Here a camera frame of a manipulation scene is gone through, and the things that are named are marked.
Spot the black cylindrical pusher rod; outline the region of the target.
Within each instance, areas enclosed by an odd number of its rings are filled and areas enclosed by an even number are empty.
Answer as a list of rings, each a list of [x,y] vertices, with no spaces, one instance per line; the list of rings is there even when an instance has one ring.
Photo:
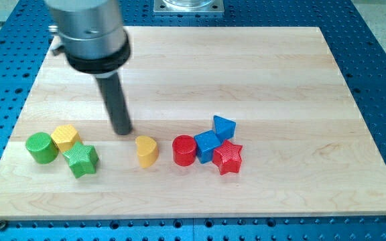
[[[118,73],[99,74],[95,79],[114,132],[128,135],[132,131],[132,124]]]

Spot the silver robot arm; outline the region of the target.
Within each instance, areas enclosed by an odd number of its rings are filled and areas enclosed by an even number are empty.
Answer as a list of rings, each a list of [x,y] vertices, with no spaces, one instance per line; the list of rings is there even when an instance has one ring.
[[[52,47],[64,54],[79,72],[96,79],[113,130],[127,135],[131,119],[117,70],[127,62],[131,48],[116,0],[45,0],[54,20],[49,31],[60,42]]]

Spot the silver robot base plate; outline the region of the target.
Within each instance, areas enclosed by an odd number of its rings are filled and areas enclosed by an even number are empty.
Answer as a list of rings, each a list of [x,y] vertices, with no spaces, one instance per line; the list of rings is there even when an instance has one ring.
[[[154,0],[153,12],[158,14],[223,13],[223,0]]]

